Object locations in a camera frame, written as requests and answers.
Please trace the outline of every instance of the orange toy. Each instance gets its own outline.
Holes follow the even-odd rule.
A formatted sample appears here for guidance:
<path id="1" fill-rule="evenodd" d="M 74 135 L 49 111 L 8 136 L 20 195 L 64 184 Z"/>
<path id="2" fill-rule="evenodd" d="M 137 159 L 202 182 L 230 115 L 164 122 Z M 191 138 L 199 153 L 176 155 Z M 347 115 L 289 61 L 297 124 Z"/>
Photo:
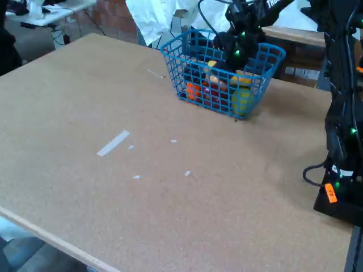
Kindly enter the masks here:
<path id="1" fill-rule="evenodd" d="M 191 100 L 195 100 L 198 96 L 200 96 L 200 86 L 194 85 L 192 82 L 187 83 L 187 93 L 188 98 Z"/>

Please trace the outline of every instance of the lemon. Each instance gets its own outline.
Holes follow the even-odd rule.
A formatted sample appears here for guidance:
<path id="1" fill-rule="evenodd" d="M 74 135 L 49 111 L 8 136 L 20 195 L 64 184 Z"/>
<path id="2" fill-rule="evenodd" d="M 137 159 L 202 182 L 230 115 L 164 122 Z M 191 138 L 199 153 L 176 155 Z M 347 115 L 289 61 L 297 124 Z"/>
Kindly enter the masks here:
<path id="1" fill-rule="evenodd" d="M 248 104 L 251 105 L 254 102 L 255 96 L 251 93 L 251 90 L 241 88 L 233 93 L 231 107 L 235 114 L 243 116 L 246 113 Z"/>

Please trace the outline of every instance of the table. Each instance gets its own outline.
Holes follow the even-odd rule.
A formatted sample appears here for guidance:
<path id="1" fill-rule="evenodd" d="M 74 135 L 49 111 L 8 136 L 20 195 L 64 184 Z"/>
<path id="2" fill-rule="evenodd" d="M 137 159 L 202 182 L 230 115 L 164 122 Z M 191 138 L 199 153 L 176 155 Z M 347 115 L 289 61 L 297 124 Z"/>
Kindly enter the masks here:
<path id="1" fill-rule="evenodd" d="M 324 33 L 315 31 L 306 31 L 292 29 L 288 27 L 263 27 L 267 36 L 275 37 L 282 40 L 293 41 L 295 43 L 315 45 L 325 47 Z"/>
<path id="2" fill-rule="evenodd" d="M 3 76 L 0 215 L 100 271 L 343 271 L 352 227 L 302 181 L 329 93 L 272 80 L 235 122 L 148 69 L 158 51 L 89 35 Z"/>
<path id="3" fill-rule="evenodd" d="M 78 11 L 84 10 L 90 6 L 96 4 L 96 0 L 67 0 L 54 6 L 44 6 L 50 11 L 50 13 L 44 14 L 42 19 L 34 19 L 28 14 L 23 16 L 16 16 L 14 13 L 7 11 L 6 18 L 8 20 L 26 23 L 38 27 L 47 27 L 50 24 L 55 24 L 54 29 L 52 29 L 52 37 L 54 41 L 54 47 L 59 49 L 62 47 L 63 35 L 62 27 L 57 24 L 57 22 L 63 18 L 67 18 L 70 15 L 76 14 Z"/>

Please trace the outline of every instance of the white desk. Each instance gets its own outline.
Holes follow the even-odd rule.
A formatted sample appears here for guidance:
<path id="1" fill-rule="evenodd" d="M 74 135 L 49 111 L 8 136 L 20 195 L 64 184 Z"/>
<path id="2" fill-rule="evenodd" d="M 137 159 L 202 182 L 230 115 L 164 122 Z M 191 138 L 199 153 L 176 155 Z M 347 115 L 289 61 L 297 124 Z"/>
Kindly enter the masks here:
<path id="1" fill-rule="evenodd" d="M 94 4 L 96 4 L 96 0 L 67 0 L 66 2 L 54 6 L 44 6 L 50 13 L 44 14 L 42 19 L 32 18 L 29 14 L 16 16 L 14 13 L 8 11 L 6 12 L 6 18 L 20 23 L 46 27 L 48 24 L 57 23 L 59 20 L 93 6 Z M 54 40 L 54 46 L 58 49 L 62 46 L 61 44 L 63 44 L 62 29 L 60 26 L 57 26 L 55 31 L 52 31 L 51 33 Z"/>

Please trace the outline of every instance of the white cloth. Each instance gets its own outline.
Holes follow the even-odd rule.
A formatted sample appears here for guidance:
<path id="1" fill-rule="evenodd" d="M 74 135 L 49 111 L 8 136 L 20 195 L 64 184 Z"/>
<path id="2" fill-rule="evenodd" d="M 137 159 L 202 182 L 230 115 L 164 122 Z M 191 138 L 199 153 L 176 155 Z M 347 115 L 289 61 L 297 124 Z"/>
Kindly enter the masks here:
<path id="1" fill-rule="evenodd" d="M 149 45 L 170 30 L 171 20 L 176 10 L 188 10 L 189 16 L 181 21 L 182 25 L 194 28 L 208 26 L 200 16 L 197 4 L 199 0 L 126 0 L 127 7 L 140 29 L 146 44 Z M 316 31 L 317 24 L 300 12 L 302 7 L 308 7 L 307 0 L 295 0 L 283 11 L 274 26 L 289 27 L 300 30 Z M 204 0 L 201 10 L 211 25 L 219 31 L 227 31 L 230 27 L 225 17 L 227 4 L 214 0 Z M 359 29 L 354 37 L 360 39 Z"/>

